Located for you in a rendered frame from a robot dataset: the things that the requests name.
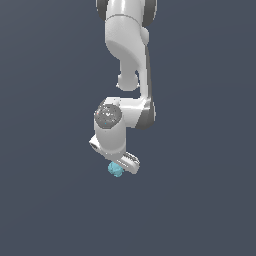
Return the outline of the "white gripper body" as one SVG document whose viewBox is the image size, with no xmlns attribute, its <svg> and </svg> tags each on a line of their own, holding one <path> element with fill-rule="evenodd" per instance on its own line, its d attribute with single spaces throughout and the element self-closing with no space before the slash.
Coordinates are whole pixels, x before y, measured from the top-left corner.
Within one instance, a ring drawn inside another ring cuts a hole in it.
<svg viewBox="0 0 256 256">
<path fill-rule="evenodd" d="M 115 164 L 122 167 L 125 171 L 128 171 L 132 174 L 136 174 L 140 168 L 140 161 L 137 157 L 131 153 L 121 150 L 117 154 L 106 153 L 101 147 L 96 136 L 93 136 L 89 144 L 92 148 L 99 154 L 101 154 L 105 159 L 113 161 Z"/>
</svg>

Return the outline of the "small light blue object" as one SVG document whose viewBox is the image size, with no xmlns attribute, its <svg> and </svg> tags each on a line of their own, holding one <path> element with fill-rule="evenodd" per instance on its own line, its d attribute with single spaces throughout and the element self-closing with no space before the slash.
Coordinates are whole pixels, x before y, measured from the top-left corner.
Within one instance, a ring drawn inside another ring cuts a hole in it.
<svg viewBox="0 0 256 256">
<path fill-rule="evenodd" d="M 111 162 L 108 165 L 108 171 L 110 174 L 114 175 L 115 177 L 121 177 L 124 172 L 124 169 L 118 164 Z"/>
</svg>

